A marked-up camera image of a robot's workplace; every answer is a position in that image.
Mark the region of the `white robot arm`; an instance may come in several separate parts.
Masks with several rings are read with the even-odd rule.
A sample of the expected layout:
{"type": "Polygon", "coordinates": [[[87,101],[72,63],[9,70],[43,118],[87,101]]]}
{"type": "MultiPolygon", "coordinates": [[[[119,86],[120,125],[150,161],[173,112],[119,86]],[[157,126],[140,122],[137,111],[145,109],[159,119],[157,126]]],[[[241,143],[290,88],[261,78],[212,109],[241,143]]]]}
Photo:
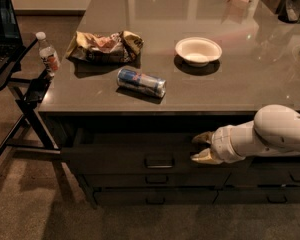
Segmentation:
{"type": "Polygon", "coordinates": [[[267,105],[252,121],[204,132],[193,144],[208,144],[191,160],[201,164],[235,163],[247,157],[300,155],[300,114],[282,105],[267,105]]]}

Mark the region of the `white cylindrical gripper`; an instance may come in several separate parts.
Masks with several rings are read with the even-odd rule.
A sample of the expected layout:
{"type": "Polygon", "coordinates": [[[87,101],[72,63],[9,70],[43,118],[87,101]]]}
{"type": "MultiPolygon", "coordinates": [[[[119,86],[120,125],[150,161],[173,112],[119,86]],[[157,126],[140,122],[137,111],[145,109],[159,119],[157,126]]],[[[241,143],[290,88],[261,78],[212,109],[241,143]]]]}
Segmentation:
{"type": "Polygon", "coordinates": [[[197,154],[191,155],[192,161],[200,164],[218,165],[221,163],[235,163],[244,160],[233,148],[231,143],[232,125],[218,128],[214,133],[203,132],[192,139],[193,144],[211,144],[197,154]]]}

